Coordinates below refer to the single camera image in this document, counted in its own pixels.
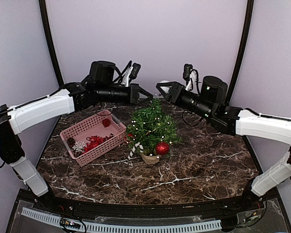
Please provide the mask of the white ball ornament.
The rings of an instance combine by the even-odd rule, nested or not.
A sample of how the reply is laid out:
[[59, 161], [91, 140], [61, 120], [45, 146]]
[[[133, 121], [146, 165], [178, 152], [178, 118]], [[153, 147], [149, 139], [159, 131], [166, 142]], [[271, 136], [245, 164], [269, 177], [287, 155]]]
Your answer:
[[171, 85], [169, 85], [168, 83], [169, 81], [167, 80], [163, 80], [159, 82], [159, 86], [164, 92], [167, 92], [171, 87]]

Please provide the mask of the small green christmas tree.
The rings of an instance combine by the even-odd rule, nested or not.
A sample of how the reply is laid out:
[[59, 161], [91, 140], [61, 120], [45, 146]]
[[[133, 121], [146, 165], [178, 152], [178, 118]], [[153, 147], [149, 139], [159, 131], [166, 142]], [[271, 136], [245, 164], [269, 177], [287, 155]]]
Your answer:
[[126, 132], [135, 137], [135, 141], [128, 144], [130, 150], [140, 142], [144, 153], [149, 156], [157, 155], [155, 147], [159, 142], [166, 142], [170, 149], [173, 144], [182, 141], [177, 133], [175, 121], [163, 111], [160, 99], [153, 99], [148, 107], [134, 111]]

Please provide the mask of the red white candy cane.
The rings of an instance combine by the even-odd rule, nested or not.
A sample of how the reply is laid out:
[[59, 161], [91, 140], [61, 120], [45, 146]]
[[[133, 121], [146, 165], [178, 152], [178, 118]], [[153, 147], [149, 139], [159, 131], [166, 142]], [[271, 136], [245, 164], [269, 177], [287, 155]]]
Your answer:
[[129, 155], [128, 155], [128, 160], [131, 160], [131, 159], [133, 158], [133, 155], [134, 155], [134, 153], [135, 153], [135, 151], [136, 151], [137, 148], [140, 149], [140, 153], [143, 153], [143, 152], [144, 152], [144, 147], [143, 147], [143, 145], [141, 145], [140, 142], [138, 142], [138, 143], [136, 143], [136, 144], [132, 147], [132, 149], [131, 149], [131, 151], [130, 151], [130, 153], [129, 153]]

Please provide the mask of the red ball ornament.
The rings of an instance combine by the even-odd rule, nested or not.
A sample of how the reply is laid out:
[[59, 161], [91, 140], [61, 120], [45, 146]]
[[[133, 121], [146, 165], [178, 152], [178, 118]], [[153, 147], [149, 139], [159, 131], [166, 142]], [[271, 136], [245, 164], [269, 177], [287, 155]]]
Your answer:
[[159, 142], [155, 147], [155, 151], [157, 155], [164, 156], [169, 152], [169, 144], [166, 142]]

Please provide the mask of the pink plastic basket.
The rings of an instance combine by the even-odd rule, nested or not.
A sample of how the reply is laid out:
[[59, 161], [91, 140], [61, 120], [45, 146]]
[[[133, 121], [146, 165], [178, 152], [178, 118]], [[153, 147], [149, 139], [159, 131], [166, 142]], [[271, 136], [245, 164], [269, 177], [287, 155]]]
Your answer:
[[[102, 120], [111, 121], [105, 128]], [[63, 130], [60, 137], [71, 158], [81, 167], [120, 146], [126, 141], [126, 126], [109, 110], [102, 110], [97, 114]], [[86, 143], [84, 153], [76, 153], [67, 144], [67, 139], [73, 137], [75, 141]]]

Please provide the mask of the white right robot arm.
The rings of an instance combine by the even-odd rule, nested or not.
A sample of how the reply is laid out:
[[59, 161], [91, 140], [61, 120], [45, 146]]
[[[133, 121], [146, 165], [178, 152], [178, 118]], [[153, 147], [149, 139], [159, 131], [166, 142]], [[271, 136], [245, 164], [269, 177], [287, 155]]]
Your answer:
[[257, 198], [291, 177], [291, 118], [225, 104], [227, 84], [214, 76], [204, 77], [199, 93], [186, 90], [178, 82], [160, 82], [156, 88], [168, 103], [197, 114], [222, 134], [285, 146], [286, 151], [278, 161], [272, 159], [273, 164], [266, 171], [247, 183], [238, 199], [241, 210], [249, 210]]

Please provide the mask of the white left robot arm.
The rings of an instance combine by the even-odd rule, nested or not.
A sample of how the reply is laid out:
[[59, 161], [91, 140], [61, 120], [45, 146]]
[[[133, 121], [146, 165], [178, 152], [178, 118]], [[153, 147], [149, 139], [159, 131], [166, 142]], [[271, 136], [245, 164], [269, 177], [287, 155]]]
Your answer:
[[19, 135], [49, 119], [96, 106], [101, 102], [137, 105], [149, 101], [152, 94], [132, 83], [141, 69], [129, 62], [123, 71], [115, 63], [92, 62], [89, 74], [81, 82], [63, 84], [55, 92], [27, 103], [0, 106], [0, 158], [8, 164], [49, 212], [59, 207], [52, 190], [29, 161]]

